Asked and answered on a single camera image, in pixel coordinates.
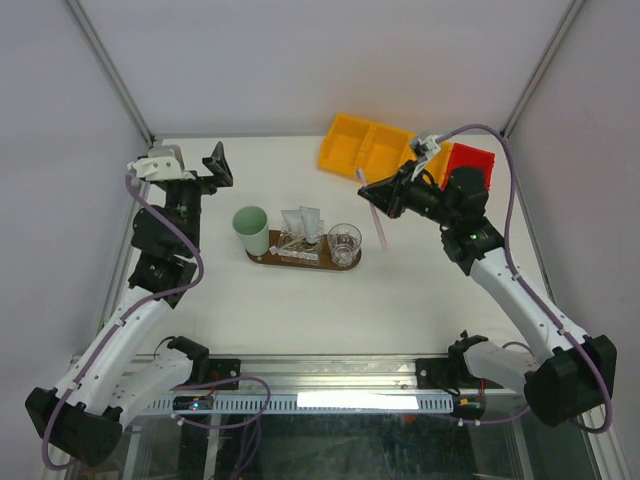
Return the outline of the clear acrylic toothbrush holder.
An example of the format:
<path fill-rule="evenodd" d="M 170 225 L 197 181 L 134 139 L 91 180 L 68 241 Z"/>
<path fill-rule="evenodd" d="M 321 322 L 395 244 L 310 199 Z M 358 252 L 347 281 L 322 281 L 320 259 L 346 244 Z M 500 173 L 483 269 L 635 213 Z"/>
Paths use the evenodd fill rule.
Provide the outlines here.
<path fill-rule="evenodd" d="M 278 246 L 286 243 L 292 239 L 295 239 L 289 235 L 286 230 L 285 224 L 282 225 L 277 244 Z M 323 241 L 324 241 L 324 222 L 319 221 L 319 234 L 320 238 L 316 244 L 308 244 L 304 241 L 295 250 L 289 251 L 288 256 L 277 255 L 285 262 L 298 263 L 309 266 L 318 266 L 320 264 L 321 254 L 323 253 Z"/>

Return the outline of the brown oval wooden tray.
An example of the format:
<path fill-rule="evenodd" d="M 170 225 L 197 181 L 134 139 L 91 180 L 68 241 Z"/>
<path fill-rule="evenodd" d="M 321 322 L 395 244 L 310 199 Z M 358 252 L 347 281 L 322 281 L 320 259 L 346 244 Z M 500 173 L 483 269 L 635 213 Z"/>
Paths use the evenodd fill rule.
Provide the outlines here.
<path fill-rule="evenodd" d="M 350 264 L 335 263 L 326 233 L 320 231 L 320 238 L 314 244 L 306 241 L 296 243 L 294 236 L 284 227 L 269 231 L 267 251 L 262 255 L 253 255 L 247 250 L 244 253 L 252 262 L 265 266 L 340 272 L 356 268 L 362 259 L 362 251 L 358 250 Z"/>

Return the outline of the green plastic cup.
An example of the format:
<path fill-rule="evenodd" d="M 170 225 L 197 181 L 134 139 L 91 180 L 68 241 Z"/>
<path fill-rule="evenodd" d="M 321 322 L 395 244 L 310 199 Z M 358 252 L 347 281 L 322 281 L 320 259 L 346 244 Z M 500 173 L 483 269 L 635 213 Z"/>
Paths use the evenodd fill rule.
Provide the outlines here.
<path fill-rule="evenodd" d="M 261 256 L 269 250 L 268 217 L 260 207 L 239 209 L 233 216 L 232 226 L 248 254 Z"/>

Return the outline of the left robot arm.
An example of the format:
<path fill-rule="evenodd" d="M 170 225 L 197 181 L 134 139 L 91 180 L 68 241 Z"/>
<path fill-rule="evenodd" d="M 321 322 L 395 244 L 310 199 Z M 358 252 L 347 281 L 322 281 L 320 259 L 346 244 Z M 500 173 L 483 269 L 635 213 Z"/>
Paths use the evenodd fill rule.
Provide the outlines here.
<path fill-rule="evenodd" d="M 138 261 L 119 305 L 68 372 L 50 389 L 34 388 L 25 407 L 51 471 L 94 467 L 117 447 L 126 427 L 172 387 L 198 388 L 209 377 L 209 351 L 184 336 L 131 376 L 124 370 L 152 330 L 204 277 L 199 248 L 202 199 L 233 184 L 224 146 L 185 167 L 177 145 L 149 150 L 127 167 L 125 187 L 140 209 L 131 245 Z"/>

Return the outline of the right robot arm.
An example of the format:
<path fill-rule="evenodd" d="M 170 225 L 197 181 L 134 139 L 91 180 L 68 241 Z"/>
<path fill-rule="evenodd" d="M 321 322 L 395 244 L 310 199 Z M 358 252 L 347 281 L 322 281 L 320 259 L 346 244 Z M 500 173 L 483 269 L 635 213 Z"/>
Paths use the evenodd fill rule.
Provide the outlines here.
<path fill-rule="evenodd" d="M 548 426 L 604 406 L 609 426 L 617 360 L 611 340 L 587 334 L 528 283 L 485 215 L 482 170 L 459 167 L 439 187 L 414 176 L 416 165 L 406 162 L 394 176 L 361 187 L 359 196 L 390 218 L 410 210 L 437 223 L 447 257 L 493 298 L 531 350 L 523 355 L 485 336 L 463 335 L 449 348 L 450 381 L 497 383 L 523 396 Z"/>

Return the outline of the pink toothbrush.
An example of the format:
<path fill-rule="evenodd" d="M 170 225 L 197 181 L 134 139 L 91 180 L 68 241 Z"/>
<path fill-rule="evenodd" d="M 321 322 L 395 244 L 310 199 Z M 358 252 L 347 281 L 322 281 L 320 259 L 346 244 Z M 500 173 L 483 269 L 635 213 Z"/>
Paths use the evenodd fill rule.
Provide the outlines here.
<path fill-rule="evenodd" d="M 361 182 L 363 187 L 366 187 L 368 185 L 366 176 L 365 176 L 365 172 L 363 168 L 359 168 L 356 170 L 356 176 L 358 178 L 358 180 Z M 381 224 L 381 220 L 379 218 L 379 215 L 377 213 L 377 210 L 375 208 L 375 206 L 372 203 L 369 203 L 370 206 L 370 211 L 371 211 L 371 215 L 372 215 L 372 219 L 373 219 L 373 223 L 376 229 L 376 234 L 378 236 L 378 240 L 380 242 L 381 248 L 383 250 L 387 250 L 388 249 L 388 242 L 384 233 L 384 229 L 383 226 Z"/>

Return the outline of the clear plastic cup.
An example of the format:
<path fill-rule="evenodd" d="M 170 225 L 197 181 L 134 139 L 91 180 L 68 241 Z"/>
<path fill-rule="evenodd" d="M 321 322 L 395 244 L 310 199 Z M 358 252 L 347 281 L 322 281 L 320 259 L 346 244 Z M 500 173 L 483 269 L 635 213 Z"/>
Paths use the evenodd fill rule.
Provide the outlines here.
<path fill-rule="evenodd" d="M 362 234 L 352 224 L 339 223 L 327 233 L 327 242 L 333 263 L 339 267 L 347 267 L 360 252 Z"/>

